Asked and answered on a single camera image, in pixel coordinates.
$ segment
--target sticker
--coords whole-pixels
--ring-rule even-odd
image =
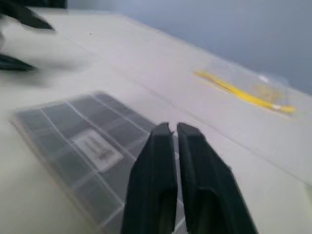
[[[123,158],[120,152],[93,129],[88,129],[71,140],[101,172],[107,171]]]

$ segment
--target table surface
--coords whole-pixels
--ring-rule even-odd
[[[285,117],[198,82],[227,63],[125,16],[38,10],[57,33],[10,22],[3,53],[38,67],[0,73],[0,233],[92,233],[9,122],[15,109],[104,91],[155,123],[198,127],[231,166],[259,233],[312,233],[312,97]],[[235,66],[235,69],[249,72]]]

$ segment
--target yellow wire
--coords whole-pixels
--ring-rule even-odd
[[[246,93],[245,91],[242,91],[238,88],[236,88],[235,86],[229,84],[228,82],[223,81],[221,78],[219,78],[218,76],[212,75],[212,74],[208,74],[204,71],[200,71],[200,72],[194,72],[195,75],[206,78],[208,80],[211,80],[213,82],[215,82],[216,84],[218,84],[219,86],[221,86],[222,88],[226,89],[227,91],[237,95],[238,97],[240,97],[241,99],[244,99],[246,101],[249,101],[253,104],[256,105],[260,105],[266,108],[270,108],[270,109],[274,109],[274,110],[280,110],[283,112],[293,112],[294,111],[294,106],[292,105],[276,105],[267,101],[264,101],[258,97],[252,96],[248,93]]]

